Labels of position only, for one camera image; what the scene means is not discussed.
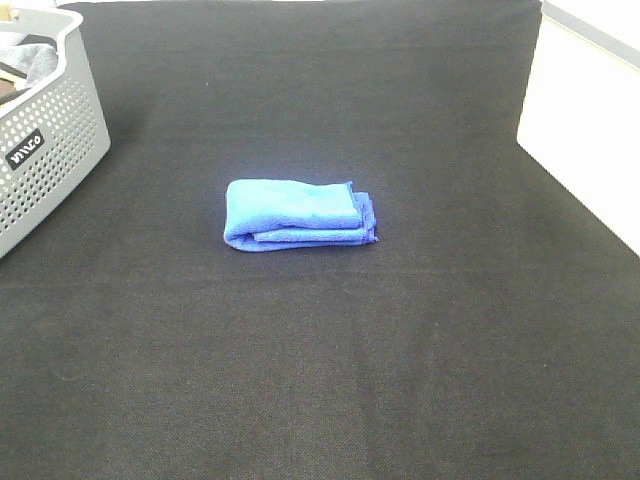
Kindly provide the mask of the white plastic storage box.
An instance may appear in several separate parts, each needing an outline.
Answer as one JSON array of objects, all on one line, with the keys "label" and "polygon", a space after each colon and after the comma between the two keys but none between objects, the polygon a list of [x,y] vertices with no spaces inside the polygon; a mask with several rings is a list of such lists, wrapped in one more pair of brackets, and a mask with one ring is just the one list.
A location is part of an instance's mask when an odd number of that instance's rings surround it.
[{"label": "white plastic storage box", "polygon": [[517,141],[639,250],[638,2],[542,2]]}]

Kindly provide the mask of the grey towel in basket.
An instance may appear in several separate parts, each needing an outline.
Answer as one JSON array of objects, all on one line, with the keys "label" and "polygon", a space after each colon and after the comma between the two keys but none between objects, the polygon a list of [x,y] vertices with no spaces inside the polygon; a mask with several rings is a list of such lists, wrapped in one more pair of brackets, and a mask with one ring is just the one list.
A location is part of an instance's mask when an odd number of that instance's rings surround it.
[{"label": "grey towel in basket", "polygon": [[53,74],[58,65],[56,49],[45,43],[1,48],[1,75],[13,75],[21,89],[30,88]]}]

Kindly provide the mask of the blue microfibre towel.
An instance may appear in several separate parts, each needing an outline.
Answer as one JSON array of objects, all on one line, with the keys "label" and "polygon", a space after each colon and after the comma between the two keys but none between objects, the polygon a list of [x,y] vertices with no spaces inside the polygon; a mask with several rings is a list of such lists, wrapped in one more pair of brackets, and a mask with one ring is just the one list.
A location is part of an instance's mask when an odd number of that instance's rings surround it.
[{"label": "blue microfibre towel", "polygon": [[235,180],[225,196],[224,241],[245,252],[375,243],[373,201],[352,185]]}]

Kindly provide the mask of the grey perforated laundry basket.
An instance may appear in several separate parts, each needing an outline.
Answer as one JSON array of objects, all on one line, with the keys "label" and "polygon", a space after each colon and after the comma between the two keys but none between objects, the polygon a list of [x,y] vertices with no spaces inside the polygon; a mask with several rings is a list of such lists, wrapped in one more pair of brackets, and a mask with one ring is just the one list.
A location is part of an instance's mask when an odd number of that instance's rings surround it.
[{"label": "grey perforated laundry basket", "polygon": [[83,181],[111,146],[81,35],[65,9],[11,7],[4,32],[50,38],[56,70],[1,108],[1,252],[7,254]]}]

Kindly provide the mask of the brown and yellow folded cloths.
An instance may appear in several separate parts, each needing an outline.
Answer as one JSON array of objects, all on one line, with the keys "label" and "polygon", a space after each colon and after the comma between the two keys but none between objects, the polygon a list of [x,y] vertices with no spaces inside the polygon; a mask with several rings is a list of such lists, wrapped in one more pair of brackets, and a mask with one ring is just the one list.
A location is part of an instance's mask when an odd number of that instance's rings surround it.
[{"label": "brown and yellow folded cloths", "polygon": [[27,74],[1,63],[0,69],[0,105],[3,106],[19,97],[27,89]]}]

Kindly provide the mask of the black table cover cloth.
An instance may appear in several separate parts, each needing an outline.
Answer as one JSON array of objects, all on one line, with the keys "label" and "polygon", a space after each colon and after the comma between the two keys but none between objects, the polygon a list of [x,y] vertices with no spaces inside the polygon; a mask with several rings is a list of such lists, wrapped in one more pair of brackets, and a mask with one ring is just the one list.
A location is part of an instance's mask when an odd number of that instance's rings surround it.
[{"label": "black table cover cloth", "polygon": [[[78,4],[109,153],[1,263],[5,479],[635,479],[639,260],[516,143],[532,1]],[[239,179],[378,241],[245,252]]]}]

